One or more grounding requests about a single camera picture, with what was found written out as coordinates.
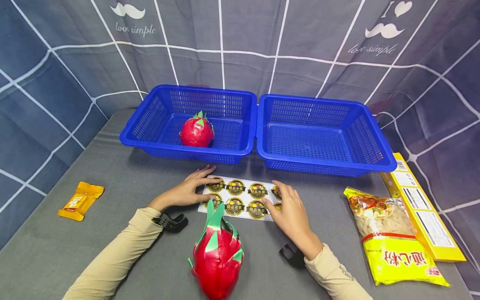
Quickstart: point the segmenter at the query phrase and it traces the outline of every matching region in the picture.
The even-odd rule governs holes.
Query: gray table surface
[[[119,133],[133,109],[116,113],[73,166],[0,252],[2,299],[60,299],[92,259],[127,225],[135,210],[181,182],[199,162],[152,157],[123,146]],[[255,153],[239,165],[218,165],[217,175],[282,180],[293,185],[307,207],[310,224],[341,263],[374,299],[471,299],[454,264],[439,263],[452,285],[423,282],[390,286],[373,283],[353,216],[342,192],[346,186],[387,196],[379,174],[355,179],[269,170]],[[83,222],[57,216],[80,181],[105,187]],[[197,205],[171,209],[189,219],[179,234],[164,233],[138,261],[114,299],[202,299],[187,257],[201,234],[205,214]],[[287,242],[272,222],[232,218],[242,236],[245,260],[231,300],[329,299],[306,270],[295,270],[278,255]]]

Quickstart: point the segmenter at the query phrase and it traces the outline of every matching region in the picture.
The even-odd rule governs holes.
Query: package label
[[[407,200],[414,209],[432,210],[421,189],[402,188]]]
[[[415,182],[415,178],[410,173],[404,172],[393,172],[398,184],[400,186],[414,186],[418,187],[418,184]]]
[[[434,212],[417,211],[415,213],[419,217],[420,222],[422,222],[434,246],[455,248],[455,244]]]

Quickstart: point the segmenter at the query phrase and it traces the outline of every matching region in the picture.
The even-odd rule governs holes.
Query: mustache print
[[[119,15],[120,17],[128,15],[129,17],[138,20],[145,16],[145,9],[140,11],[130,4],[122,5],[121,3],[117,3],[117,7],[113,8],[110,6],[110,8],[116,15]]]
[[[393,38],[401,34],[403,31],[404,29],[398,31],[395,24],[384,25],[383,23],[379,23],[370,31],[365,29],[365,37],[372,37],[381,34],[384,38]]]

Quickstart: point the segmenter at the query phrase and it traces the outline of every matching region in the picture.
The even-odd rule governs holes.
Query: barcode
[[[396,164],[398,165],[398,169],[400,171],[408,172],[408,168],[405,166],[405,163],[403,161],[397,159]]]
[[[414,209],[432,210],[420,189],[402,188]]]

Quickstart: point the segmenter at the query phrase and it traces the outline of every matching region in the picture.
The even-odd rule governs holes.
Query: sticker sheet
[[[224,216],[272,222],[273,219],[265,208],[262,198],[270,200],[276,209],[282,209],[282,198],[272,183],[225,176],[209,175],[208,177],[223,180],[221,183],[205,185],[203,194],[214,197],[215,209],[221,201],[225,203]],[[198,211],[206,213],[207,203],[200,203]]]

